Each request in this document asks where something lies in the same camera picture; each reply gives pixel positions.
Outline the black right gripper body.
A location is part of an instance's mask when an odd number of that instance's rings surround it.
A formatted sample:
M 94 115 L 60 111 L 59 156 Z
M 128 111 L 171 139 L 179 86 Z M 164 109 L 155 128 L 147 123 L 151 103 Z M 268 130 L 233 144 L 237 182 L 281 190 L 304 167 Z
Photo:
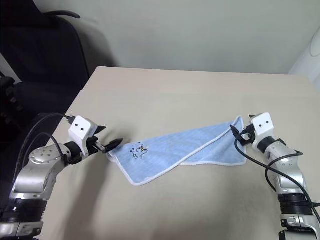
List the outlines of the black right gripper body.
M 254 125 L 248 125 L 241 133 L 239 137 L 239 143 L 242 146 L 253 144 L 256 139 Z

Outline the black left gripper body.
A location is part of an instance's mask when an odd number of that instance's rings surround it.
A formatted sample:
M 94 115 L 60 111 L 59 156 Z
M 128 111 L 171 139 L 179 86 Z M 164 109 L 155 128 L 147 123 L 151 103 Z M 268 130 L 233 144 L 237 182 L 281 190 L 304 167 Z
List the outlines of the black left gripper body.
M 98 142 L 96 136 L 89 137 L 86 140 L 86 147 L 89 154 L 96 154 L 97 152 L 105 153 L 105 147 Z

